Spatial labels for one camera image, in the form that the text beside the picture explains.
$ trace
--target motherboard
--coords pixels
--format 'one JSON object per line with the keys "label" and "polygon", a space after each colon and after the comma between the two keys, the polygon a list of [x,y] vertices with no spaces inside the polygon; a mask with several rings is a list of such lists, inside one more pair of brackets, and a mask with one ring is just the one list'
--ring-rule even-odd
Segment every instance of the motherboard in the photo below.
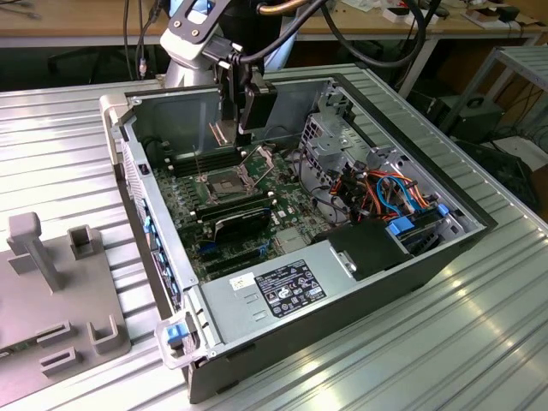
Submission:
{"label": "motherboard", "polygon": [[252,146],[240,152],[245,157],[238,165],[190,176],[154,170],[202,283],[304,248],[330,228],[302,190],[287,151]]}

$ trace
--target blue cable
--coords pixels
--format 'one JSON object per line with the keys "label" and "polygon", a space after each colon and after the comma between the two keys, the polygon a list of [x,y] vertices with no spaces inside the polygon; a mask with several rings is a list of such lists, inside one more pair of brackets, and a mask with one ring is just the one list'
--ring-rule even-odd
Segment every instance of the blue cable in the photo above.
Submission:
{"label": "blue cable", "polygon": [[400,186],[400,188],[402,189],[403,193],[405,194],[405,198],[407,199],[407,201],[409,202],[409,204],[415,209],[415,210],[422,210],[422,207],[419,205],[419,203],[417,203],[410,195],[409,195],[409,192],[408,190],[405,188],[405,186],[403,185],[403,183],[398,179],[398,178],[395,178],[393,176],[385,176],[385,177],[381,177],[378,179],[378,182],[377,182],[377,196],[378,196],[378,199],[380,200],[381,203],[383,203],[384,206],[386,206],[387,208],[390,208],[392,211],[395,211],[397,213],[397,215],[399,217],[402,216],[402,213],[396,208],[394,207],[393,205],[390,205],[388,204],[388,202],[384,199],[383,195],[382,195],[382,181],[383,179],[385,178],[388,178],[390,180],[392,180],[393,182],[395,182],[398,186]]}

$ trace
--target black hose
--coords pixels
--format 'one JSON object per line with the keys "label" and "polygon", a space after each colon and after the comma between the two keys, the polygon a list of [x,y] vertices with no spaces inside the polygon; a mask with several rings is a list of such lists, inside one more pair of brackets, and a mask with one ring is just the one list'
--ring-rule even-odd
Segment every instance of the black hose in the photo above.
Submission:
{"label": "black hose", "polygon": [[428,9],[428,13],[426,13],[425,16],[425,28],[428,27],[430,24],[430,20],[434,16],[434,13],[436,13],[436,10],[439,7],[439,4],[441,4],[442,0],[432,0],[430,3],[430,8]]}
{"label": "black hose", "polygon": [[335,26],[335,22],[333,19],[331,19],[331,16],[329,14],[329,10],[325,7],[325,5],[321,6],[322,14],[324,15],[325,21],[327,22],[327,26],[329,26],[329,29],[335,36],[335,38],[341,43],[341,45],[347,49],[350,54],[352,54],[354,57],[356,57],[358,60],[361,60],[365,64],[373,67],[377,67],[379,69],[395,69],[401,66],[405,66],[406,64],[412,62],[417,55],[420,52],[420,49],[422,48],[422,45],[424,44],[426,40],[426,24],[425,24],[425,17],[422,15],[422,11],[420,11],[419,6],[417,3],[414,2],[414,0],[404,0],[405,4],[409,7],[409,10],[411,13],[413,13],[414,19],[417,21],[417,35],[415,36],[415,45],[414,48],[411,50],[409,54],[407,54],[404,58],[400,60],[396,60],[395,62],[380,62],[379,60],[375,60],[374,58],[371,58],[369,56],[366,56],[356,48],[354,48],[349,41],[347,41],[343,34],[339,31],[337,26]]}
{"label": "black hose", "polygon": [[[297,33],[299,28],[305,23],[305,21],[313,15],[316,10],[319,8],[322,8],[322,6],[326,3],[327,0],[314,0],[310,6],[299,16],[297,19],[289,26],[287,30],[285,30],[280,37],[278,37],[274,42],[270,43],[268,46],[266,46],[263,50],[252,54],[251,56],[240,56],[236,55],[235,60],[233,63],[237,64],[253,64],[258,62],[259,60],[265,58],[269,54],[271,54],[273,51],[277,50],[283,43],[285,43],[293,34]],[[414,49],[403,59],[398,60],[396,62],[380,62],[379,60],[375,60],[373,58],[370,58],[369,56],[366,56],[362,53],[360,53],[358,50],[356,50],[339,32],[337,27],[335,26],[335,23],[331,19],[331,16],[329,15],[329,11],[326,7],[322,8],[322,12],[324,13],[324,18],[327,21],[327,25],[330,27],[330,30],[333,32],[335,37],[341,44],[350,51],[355,57],[360,59],[362,62],[374,66],[379,67],[382,69],[393,69],[395,67],[401,67],[404,66],[406,63],[413,60],[417,54],[419,54],[420,49],[422,48],[422,45],[425,42],[426,39],[426,24],[425,24],[425,18],[422,15],[422,12],[420,11],[419,6],[417,3],[414,2],[414,0],[404,0],[405,4],[409,7],[409,10],[411,10],[411,13],[415,16],[415,19],[417,20],[417,26],[418,26],[418,32],[416,35],[416,44]]]}
{"label": "black hose", "polygon": [[128,49],[128,12],[129,12],[129,0],[126,0],[123,4],[123,49],[126,53],[126,64],[128,65],[129,79],[133,80],[134,75],[131,70],[131,64],[129,63],[129,49]]}
{"label": "black hose", "polygon": [[278,37],[276,40],[274,40],[272,43],[267,45],[263,50],[256,52],[255,54],[252,54],[251,56],[235,56],[235,60],[233,63],[237,64],[253,64],[258,62],[259,60],[262,60],[269,54],[271,54],[273,51],[276,51],[280,48],[283,43],[285,43],[293,34],[297,33],[297,30],[301,28],[301,26],[305,23],[305,21],[313,15],[316,10],[318,10],[322,4],[324,4],[327,0],[314,0],[308,9],[306,9],[302,15],[297,17],[293,23],[291,23],[291,26],[288,27],[287,30],[285,30],[280,37]]}

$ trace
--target aluminum extrusion table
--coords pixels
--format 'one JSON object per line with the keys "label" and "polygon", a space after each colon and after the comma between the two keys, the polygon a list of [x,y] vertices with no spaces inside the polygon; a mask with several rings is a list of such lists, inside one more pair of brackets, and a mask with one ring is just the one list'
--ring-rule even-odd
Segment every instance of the aluminum extrusion table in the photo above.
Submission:
{"label": "aluminum extrusion table", "polygon": [[[39,213],[45,237],[82,223],[100,229],[133,344],[125,356],[6,410],[548,409],[548,226],[371,72],[345,65],[271,77],[334,71],[377,104],[498,227],[424,288],[191,406],[181,372],[162,365],[152,337],[158,312],[98,112],[102,94],[158,83],[0,94],[2,237],[7,215],[22,210]],[[373,131],[364,116],[356,122]],[[370,137],[384,141],[379,132]]]}
{"label": "aluminum extrusion table", "polygon": [[[496,62],[506,66],[506,69],[492,85],[486,96],[491,100],[496,100],[498,94],[503,89],[504,84],[509,80],[512,74],[519,74],[528,80],[531,84],[548,92],[548,47],[495,47],[489,56],[485,59],[476,75],[468,83],[466,89],[458,99],[451,111],[444,118],[439,126],[440,130],[447,132],[451,124],[455,121],[464,105],[470,100],[472,94],[478,89],[480,84],[491,72]],[[539,113],[536,120],[541,120],[548,113],[543,110]]]}

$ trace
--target floor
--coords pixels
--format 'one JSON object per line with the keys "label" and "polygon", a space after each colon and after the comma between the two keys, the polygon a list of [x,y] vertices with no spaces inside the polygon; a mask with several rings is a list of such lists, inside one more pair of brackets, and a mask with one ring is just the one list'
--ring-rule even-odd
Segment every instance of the floor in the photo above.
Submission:
{"label": "floor", "polygon": [[[71,50],[75,49],[1,49],[0,92],[88,84],[97,53],[60,61],[56,74],[48,71],[48,57]],[[158,60],[161,60],[159,66],[163,67],[167,56],[163,56],[162,51],[159,51],[158,54]],[[129,76],[126,64],[116,59],[110,59],[101,64],[95,83],[127,80],[129,80]]]}

